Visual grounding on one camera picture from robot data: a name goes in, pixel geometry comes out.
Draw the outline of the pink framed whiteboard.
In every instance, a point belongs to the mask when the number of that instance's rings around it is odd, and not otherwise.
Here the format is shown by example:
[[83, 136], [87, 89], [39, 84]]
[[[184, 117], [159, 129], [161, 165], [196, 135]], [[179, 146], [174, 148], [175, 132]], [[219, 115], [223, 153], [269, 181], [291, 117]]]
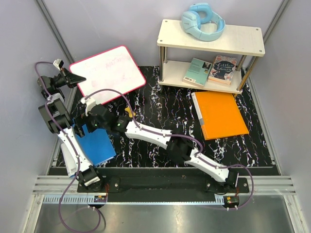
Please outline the pink framed whiteboard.
[[78, 84], [83, 97], [100, 89], [113, 89], [127, 94], [146, 84], [126, 46], [119, 46], [69, 66], [71, 73], [86, 78]]

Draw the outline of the yellow whiteboard eraser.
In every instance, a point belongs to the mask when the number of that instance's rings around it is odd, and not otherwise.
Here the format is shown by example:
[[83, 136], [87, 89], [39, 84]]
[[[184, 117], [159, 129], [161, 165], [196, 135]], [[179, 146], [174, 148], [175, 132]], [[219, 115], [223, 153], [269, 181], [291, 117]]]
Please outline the yellow whiteboard eraser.
[[132, 117], [134, 117], [134, 116], [136, 115], [136, 113], [133, 112], [129, 106], [127, 106], [127, 107], [125, 108], [125, 112], [128, 113], [128, 116], [129, 116], [130, 118], [132, 118]]

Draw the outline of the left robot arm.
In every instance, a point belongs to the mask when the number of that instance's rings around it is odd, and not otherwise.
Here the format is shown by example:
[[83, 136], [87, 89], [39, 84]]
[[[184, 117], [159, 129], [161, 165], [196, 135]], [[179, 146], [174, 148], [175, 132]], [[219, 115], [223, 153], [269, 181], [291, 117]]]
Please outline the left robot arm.
[[53, 78], [47, 76], [38, 78], [37, 82], [42, 87], [42, 94], [47, 100], [38, 110], [50, 132], [56, 134], [60, 140], [68, 176], [74, 177], [81, 187], [100, 192], [104, 189], [105, 180], [80, 147], [73, 120], [64, 105], [64, 95], [60, 90], [60, 87], [65, 85], [74, 88], [86, 79], [72, 74], [65, 68], [59, 70], [60, 73]]

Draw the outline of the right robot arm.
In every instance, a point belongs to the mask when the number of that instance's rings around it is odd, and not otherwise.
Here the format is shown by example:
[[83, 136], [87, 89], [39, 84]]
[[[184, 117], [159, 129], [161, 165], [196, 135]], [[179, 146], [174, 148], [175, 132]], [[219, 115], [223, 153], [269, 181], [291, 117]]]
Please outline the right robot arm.
[[73, 120], [74, 130], [80, 137], [85, 136], [83, 126], [86, 125], [89, 133], [104, 129], [114, 136], [146, 141], [165, 149], [173, 162], [188, 164], [205, 172], [218, 182], [225, 192], [232, 192], [238, 187], [239, 173], [202, 154], [193, 146], [192, 137], [137, 123], [128, 116], [117, 116], [101, 104], [93, 107], [83, 103], [77, 104]]

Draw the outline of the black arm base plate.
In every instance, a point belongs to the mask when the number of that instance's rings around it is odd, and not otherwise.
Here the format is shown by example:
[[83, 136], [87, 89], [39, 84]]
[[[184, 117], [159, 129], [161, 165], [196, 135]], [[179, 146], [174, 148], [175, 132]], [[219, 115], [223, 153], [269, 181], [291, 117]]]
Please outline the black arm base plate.
[[78, 186], [79, 193], [108, 192], [108, 203], [200, 203], [215, 201], [216, 194], [249, 193], [246, 178], [235, 184], [217, 183], [197, 168], [100, 168], [102, 189]]

